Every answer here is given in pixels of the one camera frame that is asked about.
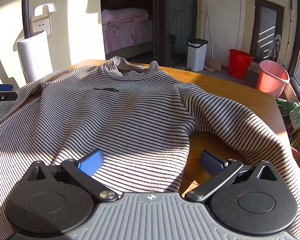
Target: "logo on shirt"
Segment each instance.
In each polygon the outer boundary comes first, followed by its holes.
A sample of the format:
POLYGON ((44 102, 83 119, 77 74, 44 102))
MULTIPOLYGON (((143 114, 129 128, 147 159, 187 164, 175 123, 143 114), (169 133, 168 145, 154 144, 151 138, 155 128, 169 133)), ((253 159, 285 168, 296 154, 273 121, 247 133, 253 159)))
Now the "logo on shirt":
POLYGON ((103 91, 110 91, 110 92, 119 92, 119 90, 115 89, 115 88, 93 88, 93 90, 103 90, 103 91))

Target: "electrical outlet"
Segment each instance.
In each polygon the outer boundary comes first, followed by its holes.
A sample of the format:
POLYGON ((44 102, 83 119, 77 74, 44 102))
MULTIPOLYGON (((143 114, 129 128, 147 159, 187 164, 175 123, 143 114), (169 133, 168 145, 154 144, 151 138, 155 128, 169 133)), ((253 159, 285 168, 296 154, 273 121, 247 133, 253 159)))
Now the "electrical outlet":
POLYGON ((45 17, 40 20, 36 20, 32 22, 32 30, 33 32, 46 31, 47 36, 52 35, 50 17, 45 17))

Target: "black circular mount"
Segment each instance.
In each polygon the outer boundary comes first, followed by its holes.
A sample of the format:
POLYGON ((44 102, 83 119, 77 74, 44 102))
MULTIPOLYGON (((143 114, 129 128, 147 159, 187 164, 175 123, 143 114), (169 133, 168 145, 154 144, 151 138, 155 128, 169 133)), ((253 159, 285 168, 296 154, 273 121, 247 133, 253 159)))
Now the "black circular mount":
POLYGON ((212 196, 210 210, 234 231, 251 236, 276 234, 290 228, 298 210, 293 195, 286 194, 289 189, 283 186, 263 179, 228 185, 212 196))
POLYGON ((83 189, 60 182, 47 184, 44 179, 34 182, 14 191, 6 204, 6 215, 18 231, 37 237, 57 236, 90 216, 93 200, 83 189))

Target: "striped shirt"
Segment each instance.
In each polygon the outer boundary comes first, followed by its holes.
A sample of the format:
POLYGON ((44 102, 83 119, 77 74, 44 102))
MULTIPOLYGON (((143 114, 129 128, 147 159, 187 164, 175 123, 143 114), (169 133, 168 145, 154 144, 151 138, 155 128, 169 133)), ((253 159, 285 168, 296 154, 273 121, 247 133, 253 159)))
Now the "striped shirt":
POLYGON ((181 83, 155 61, 147 68, 120 57, 56 71, 17 92, 16 101, 0 103, 0 240, 12 233, 7 198, 33 161, 60 164, 99 148, 104 164, 93 178, 119 194, 177 191, 193 131, 219 136, 252 165, 273 163, 298 202, 291 232, 300 239, 300 169, 291 149, 238 102, 181 83))

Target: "trash can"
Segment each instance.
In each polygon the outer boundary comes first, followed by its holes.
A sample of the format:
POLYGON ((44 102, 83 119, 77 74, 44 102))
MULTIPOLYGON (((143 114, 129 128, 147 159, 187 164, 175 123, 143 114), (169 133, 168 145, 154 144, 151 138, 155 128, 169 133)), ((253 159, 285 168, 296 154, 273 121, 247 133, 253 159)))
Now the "trash can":
POLYGON ((260 72, 257 89, 278 98, 285 85, 290 82, 290 77, 280 64, 272 60, 260 62, 260 72))
POLYGON ((188 39, 187 69, 192 71, 203 70, 207 44, 208 41, 206 40, 198 38, 188 39))

